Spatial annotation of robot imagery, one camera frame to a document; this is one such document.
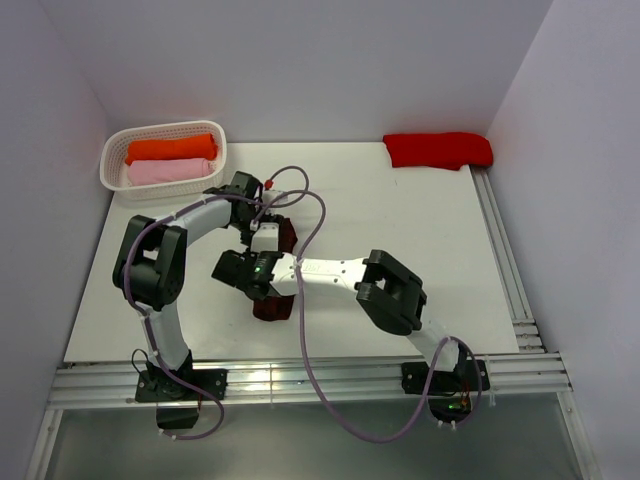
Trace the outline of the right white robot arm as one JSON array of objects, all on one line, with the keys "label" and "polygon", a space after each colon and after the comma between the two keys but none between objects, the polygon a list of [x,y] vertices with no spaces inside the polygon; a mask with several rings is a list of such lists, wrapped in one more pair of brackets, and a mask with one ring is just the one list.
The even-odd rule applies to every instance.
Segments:
[{"label": "right white robot arm", "polygon": [[251,300],[306,292],[347,298],[379,330],[407,338],[428,360],[441,388],[455,389],[467,377],[463,347],[444,326],[425,316],[427,294],[422,280],[386,251],[373,250],[366,258],[326,260],[280,251],[228,250],[215,265],[212,278]]}]

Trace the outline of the dark red t-shirt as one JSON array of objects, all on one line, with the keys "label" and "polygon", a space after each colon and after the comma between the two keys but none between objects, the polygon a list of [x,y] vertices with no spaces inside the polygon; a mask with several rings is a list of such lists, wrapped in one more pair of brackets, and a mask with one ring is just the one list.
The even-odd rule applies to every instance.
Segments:
[{"label": "dark red t-shirt", "polygon": [[[286,217],[277,219],[278,233],[278,250],[292,253],[293,248],[298,242],[291,220]],[[287,320],[290,318],[295,296],[286,297],[268,297],[264,300],[255,300],[253,302],[253,316],[259,320],[273,322],[278,320]]]}]

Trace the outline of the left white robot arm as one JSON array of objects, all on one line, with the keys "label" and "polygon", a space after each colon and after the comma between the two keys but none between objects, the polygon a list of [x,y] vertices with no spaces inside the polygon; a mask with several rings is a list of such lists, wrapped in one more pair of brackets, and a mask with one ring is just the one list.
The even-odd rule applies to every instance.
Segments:
[{"label": "left white robot arm", "polygon": [[138,401],[208,395],[205,388],[215,382],[194,371],[178,314],[187,249],[210,232],[228,227],[237,229],[241,243],[248,246],[263,223],[258,217],[263,190],[256,177],[237,172],[228,185],[206,190],[201,199],[173,214],[129,220],[112,281],[140,315],[148,345]]}]

